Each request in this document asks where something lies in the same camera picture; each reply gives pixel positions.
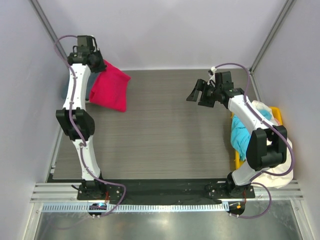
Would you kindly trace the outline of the red t shirt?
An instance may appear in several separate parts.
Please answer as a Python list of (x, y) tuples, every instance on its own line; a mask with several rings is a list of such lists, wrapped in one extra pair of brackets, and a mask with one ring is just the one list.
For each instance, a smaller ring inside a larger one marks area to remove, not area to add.
[(131, 77), (106, 61), (106, 70), (100, 72), (89, 93), (89, 102), (98, 106), (125, 113), (127, 89)]

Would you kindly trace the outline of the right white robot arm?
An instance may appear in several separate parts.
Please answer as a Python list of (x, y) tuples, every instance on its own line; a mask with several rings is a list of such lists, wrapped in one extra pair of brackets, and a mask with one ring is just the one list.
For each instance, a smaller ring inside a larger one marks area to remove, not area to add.
[(229, 71), (213, 72), (208, 81), (198, 79), (187, 101), (209, 108), (216, 102), (221, 103), (240, 119), (250, 134), (245, 162), (226, 178), (229, 196), (242, 194), (259, 173), (286, 162), (286, 128), (273, 125), (255, 109), (244, 90), (234, 87)]

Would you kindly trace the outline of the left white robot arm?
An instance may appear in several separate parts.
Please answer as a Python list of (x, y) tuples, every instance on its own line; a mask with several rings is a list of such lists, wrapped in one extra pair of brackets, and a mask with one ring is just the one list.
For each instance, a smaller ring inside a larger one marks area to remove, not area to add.
[(69, 70), (67, 94), (55, 116), (79, 158), (81, 183), (76, 188), (77, 199), (98, 200), (106, 195), (106, 186), (94, 151), (95, 121), (86, 110), (86, 94), (91, 74), (101, 73), (107, 66), (92, 35), (77, 35), (76, 45), (64, 63)]

